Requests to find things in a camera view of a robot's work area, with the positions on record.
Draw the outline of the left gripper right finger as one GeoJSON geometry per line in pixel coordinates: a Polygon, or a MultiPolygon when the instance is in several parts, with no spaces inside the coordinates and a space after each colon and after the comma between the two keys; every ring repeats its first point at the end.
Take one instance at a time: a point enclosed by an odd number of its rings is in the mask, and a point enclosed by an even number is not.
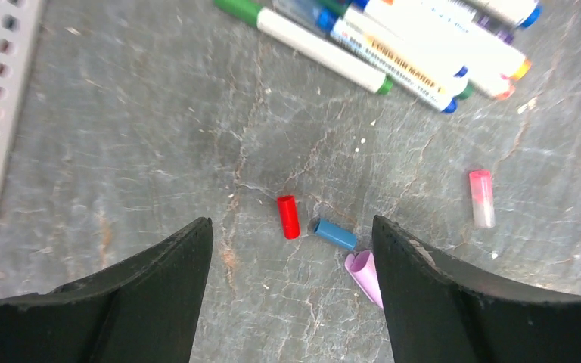
{"type": "Polygon", "coordinates": [[[581,295],[513,281],[375,216],[372,243],[397,362],[581,362],[581,295]]]}

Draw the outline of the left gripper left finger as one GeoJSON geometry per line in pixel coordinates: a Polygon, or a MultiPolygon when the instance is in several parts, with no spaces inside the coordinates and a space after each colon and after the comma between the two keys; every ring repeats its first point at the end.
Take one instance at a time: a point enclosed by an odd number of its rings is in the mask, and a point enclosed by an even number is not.
{"type": "Polygon", "coordinates": [[[0,299],[0,362],[187,362],[213,254],[194,220],[55,290],[0,299]]]}

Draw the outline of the pink highlighter cap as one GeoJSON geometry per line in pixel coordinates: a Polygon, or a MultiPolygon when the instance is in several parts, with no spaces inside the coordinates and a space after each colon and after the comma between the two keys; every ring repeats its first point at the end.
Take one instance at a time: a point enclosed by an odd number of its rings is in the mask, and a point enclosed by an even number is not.
{"type": "Polygon", "coordinates": [[[368,299],[380,309],[383,309],[384,304],[373,252],[371,250],[363,250],[359,253],[348,254],[344,261],[344,267],[368,299]]]}

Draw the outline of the pink translucent cap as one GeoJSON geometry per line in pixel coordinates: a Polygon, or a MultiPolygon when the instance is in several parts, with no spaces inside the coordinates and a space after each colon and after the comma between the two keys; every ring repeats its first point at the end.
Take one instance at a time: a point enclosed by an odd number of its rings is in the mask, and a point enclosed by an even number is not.
{"type": "Polygon", "coordinates": [[[468,174],[474,225],[477,228],[493,228],[496,225],[490,171],[481,169],[468,174]]]}

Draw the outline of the light blue cap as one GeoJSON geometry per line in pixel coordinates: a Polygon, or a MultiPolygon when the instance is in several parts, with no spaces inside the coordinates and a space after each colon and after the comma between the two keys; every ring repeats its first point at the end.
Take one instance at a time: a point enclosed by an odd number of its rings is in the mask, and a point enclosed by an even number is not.
{"type": "Polygon", "coordinates": [[[356,248],[357,238],[353,233],[325,219],[319,219],[315,223],[313,231],[317,236],[346,250],[354,250],[356,248]]]}

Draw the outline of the red pen cap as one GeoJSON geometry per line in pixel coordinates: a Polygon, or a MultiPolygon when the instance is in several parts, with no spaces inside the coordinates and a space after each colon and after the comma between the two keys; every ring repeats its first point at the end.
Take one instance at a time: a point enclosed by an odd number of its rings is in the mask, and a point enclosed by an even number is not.
{"type": "Polygon", "coordinates": [[[278,212],[284,237],[293,240],[300,236],[300,220],[293,195],[277,198],[278,212]]]}

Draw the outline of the orange capped marker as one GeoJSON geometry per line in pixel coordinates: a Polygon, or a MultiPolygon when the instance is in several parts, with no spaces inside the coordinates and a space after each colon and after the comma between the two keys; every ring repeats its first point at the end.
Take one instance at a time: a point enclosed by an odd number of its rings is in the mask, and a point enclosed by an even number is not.
{"type": "Polygon", "coordinates": [[[358,9],[397,35],[409,30],[446,51],[454,51],[470,68],[519,80],[532,62],[480,26],[464,22],[438,1],[352,1],[358,9]]]}

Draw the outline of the green capped marker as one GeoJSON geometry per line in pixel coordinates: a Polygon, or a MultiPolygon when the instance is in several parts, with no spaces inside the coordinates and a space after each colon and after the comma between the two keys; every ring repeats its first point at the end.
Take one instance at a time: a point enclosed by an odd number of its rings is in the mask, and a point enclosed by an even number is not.
{"type": "Polygon", "coordinates": [[[385,73],[264,5],[233,0],[214,4],[371,93],[387,95],[393,87],[385,73]]]}

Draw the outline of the purple end white marker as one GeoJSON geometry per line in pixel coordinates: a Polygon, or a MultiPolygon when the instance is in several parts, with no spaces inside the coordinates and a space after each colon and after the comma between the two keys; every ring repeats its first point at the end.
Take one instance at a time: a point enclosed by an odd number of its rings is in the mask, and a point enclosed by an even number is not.
{"type": "Polygon", "coordinates": [[[521,29],[532,26],[543,12],[543,5],[535,0],[467,0],[466,3],[511,27],[521,29]]]}

